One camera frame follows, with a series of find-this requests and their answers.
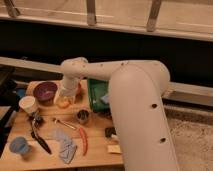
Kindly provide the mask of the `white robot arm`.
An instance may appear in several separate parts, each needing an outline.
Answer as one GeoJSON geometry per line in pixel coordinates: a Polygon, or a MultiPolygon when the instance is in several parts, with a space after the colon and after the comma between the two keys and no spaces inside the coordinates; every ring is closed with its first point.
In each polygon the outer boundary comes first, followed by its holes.
{"type": "Polygon", "coordinates": [[[170,73],[157,60],[90,63],[84,57],[60,65],[59,95],[73,97],[84,77],[108,82],[113,124],[125,171],[180,171],[162,94],[170,73]]]}

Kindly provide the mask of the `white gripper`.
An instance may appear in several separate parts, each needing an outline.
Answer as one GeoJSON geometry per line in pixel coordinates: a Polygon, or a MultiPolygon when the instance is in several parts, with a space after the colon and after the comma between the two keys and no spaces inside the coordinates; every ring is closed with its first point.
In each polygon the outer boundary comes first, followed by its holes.
{"type": "Polygon", "coordinates": [[[60,82],[59,92],[55,93],[53,103],[57,106],[61,105],[61,96],[69,96],[70,104],[76,103],[76,94],[78,90],[79,80],[76,78],[63,78],[60,82]]]}

